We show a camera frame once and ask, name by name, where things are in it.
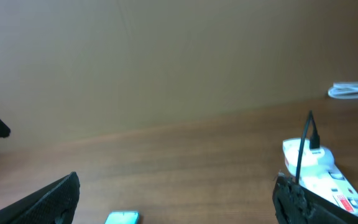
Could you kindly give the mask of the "blue Galaxy smartphone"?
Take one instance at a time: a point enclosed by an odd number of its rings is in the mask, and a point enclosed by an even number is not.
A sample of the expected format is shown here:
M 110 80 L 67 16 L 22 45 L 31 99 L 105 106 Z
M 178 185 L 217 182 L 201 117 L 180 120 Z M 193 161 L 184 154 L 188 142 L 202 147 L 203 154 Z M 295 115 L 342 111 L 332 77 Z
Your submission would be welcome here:
M 115 211 L 108 215 L 105 224 L 137 224 L 139 218 L 138 211 Z

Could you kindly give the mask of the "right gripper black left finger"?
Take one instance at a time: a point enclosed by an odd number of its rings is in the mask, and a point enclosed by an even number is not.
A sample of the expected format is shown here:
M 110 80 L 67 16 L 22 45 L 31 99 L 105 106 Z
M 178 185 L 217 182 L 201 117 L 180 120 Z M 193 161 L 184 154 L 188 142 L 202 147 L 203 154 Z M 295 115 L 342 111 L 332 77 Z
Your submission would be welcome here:
M 0 210 L 0 224 L 71 224 L 80 199 L 76 172 Z

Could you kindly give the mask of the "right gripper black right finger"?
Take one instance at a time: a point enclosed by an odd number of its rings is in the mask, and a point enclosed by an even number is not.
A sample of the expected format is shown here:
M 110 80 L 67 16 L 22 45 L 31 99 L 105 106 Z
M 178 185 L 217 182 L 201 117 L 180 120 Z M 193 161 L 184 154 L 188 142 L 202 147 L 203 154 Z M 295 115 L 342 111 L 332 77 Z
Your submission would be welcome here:
M 358 216 L 278 174 L 272 194 L 279 224 L 358 224 Z

